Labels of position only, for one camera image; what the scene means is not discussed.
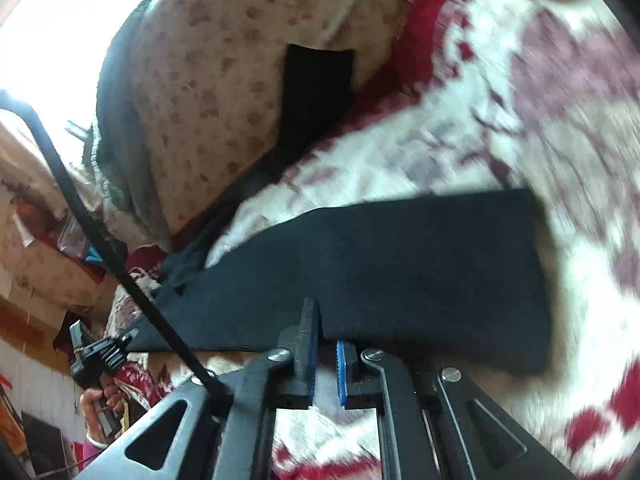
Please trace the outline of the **person's left hand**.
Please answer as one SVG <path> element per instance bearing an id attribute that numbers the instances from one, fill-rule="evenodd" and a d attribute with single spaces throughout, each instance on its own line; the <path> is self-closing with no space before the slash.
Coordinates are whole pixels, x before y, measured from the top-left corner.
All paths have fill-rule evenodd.
<path id="1" fill-rule="evenodd" d="M 103 375 L 98 388 L 87 388 L 79 398 L 79 406 L 86 424 L 87 441 L 95 448 L 106 448 L 112 438 L 103 430 L 100 414 L 111 412 L 117 419 L 125 413 L 126 398 L 114 378 Z"/>

